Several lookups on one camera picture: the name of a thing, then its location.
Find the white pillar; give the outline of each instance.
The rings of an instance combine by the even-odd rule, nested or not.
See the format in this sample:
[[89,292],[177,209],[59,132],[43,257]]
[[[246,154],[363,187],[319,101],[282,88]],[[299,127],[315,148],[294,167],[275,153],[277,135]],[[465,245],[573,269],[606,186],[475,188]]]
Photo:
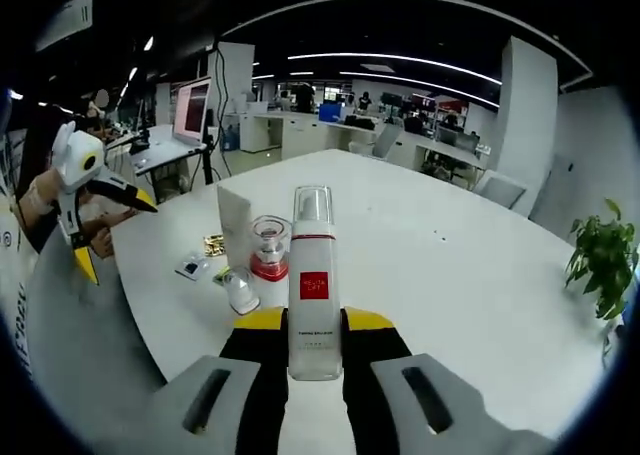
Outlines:
[[169,125],[171,120],[171,84],[156,85],[156,125]]
[[[235,111],[234,100],[244,92],[251,92],[251,77],[253,75],[253,55],[255,47],[242,43],[220,42],[220,51],[224,55],[225,79],[229,92],[229,101],[225,113]],[[211,76],[211,90],[209,91],[209,108],[213,109],[214,125],[218,110],[220,95],[216,86],[216,78],[219,80],[222,102],[224,103],[225,91],[222,80],[222,60],[218,61],[218,69],[215,69],[216,52],[209,54],[207,74]]]
[[544,183],[553,151],[558,72],[556,59],[511,37],[502,52],[502,87],[496,119],[496,170],[527,191],[514,211],[529,216]]

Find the green leaves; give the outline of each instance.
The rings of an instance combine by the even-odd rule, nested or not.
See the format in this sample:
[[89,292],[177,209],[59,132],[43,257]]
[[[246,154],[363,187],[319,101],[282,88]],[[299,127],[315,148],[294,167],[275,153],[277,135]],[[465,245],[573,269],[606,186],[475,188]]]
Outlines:
[[622,294],[631,283],[640,256],[632,245],[635,227],[620,223],[622,213],[613,200],[606,198],[605,203],[615,214],[614,220],[602,223],[600,217],[592,215],[571,225],[576,249],[567,265],[566,284],[590,274],[584,293],[599,290],[596,316],[609,320],[624,310]]
[[604,201],[607,204],[607,207],[609,207],[609,210],[611,210],[613,213],[616,214],[616,220],[620,221],[620,219],[622,218],[622,213],[620,213],[620,207],[618,207],[616,202],[614,202],[610,198],[605,198]]

